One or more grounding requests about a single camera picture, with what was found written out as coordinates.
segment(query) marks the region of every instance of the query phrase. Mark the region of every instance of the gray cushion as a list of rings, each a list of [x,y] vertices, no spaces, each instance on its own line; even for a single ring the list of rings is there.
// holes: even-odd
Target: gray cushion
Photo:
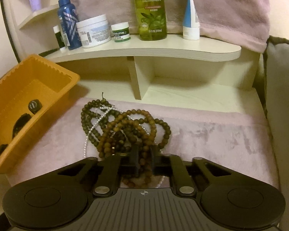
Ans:
[[[270,37],[264,53],[267,118],[286,210],[281,229],[289,231],[289,41]]]

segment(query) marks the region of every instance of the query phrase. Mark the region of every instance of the blue bottle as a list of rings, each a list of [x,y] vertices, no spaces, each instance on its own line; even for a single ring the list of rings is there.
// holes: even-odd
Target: blue bottle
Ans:
[[[69,50],[79,48],[81,41],[77,32],[78,17],[71,0],[59,0],[58,16],[63,31],[63,39]]]

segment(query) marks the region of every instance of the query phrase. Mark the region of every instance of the orange container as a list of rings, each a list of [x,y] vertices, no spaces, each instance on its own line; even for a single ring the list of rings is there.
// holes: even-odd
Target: orange container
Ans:
[[[78,81],[78,74],[38,55],[30,55],[0,79],[0,145],[8,144],[0,155],[0,173],[13,168],[71,107],[76,98],[70,89]],[[35,115],[28,109],[34,99],[42,104]],[[12,139],[14,124],[24,113],[32,118]]]

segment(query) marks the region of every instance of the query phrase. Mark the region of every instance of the olive shampoo bottle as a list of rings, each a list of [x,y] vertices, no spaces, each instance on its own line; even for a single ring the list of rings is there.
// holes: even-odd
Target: olive shampoo bottle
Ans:
[[[167,37],[164,0],[134,0],[141,40],[155,41]]]

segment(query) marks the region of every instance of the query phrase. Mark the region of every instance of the pink fleece fabric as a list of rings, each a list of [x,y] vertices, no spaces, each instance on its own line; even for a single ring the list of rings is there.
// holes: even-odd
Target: pink fleece fabric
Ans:
[[[12,186],[83,159],[86,135],[82,130],[80,113],[91,100],[79,99],[7,174]],[[186,161],[191,161],[193,157],[203,157],[275,187],[279,185],[269,129],[264,117],[259,119],[240,113],[131,102],[110,103],[121,110],[145,109],[154,118],[167,122],[172,134],[163,153],[179,155]],[[164,131],[160,126],[157,130],[156,141],[159,143]],[[88,144],[87,155],[98,156],[91,143]],[[169,183],[166,178],[152,177],[149,186],[167,187]]]
[[[80,21],[106,14],[109,24],[128,21],[137,33],[134,0],[71,0]],[[203,36],[262,53],[269,37],[269,0],[194,0]],[[187,0],[165,0],[168,33],[181,33]]]

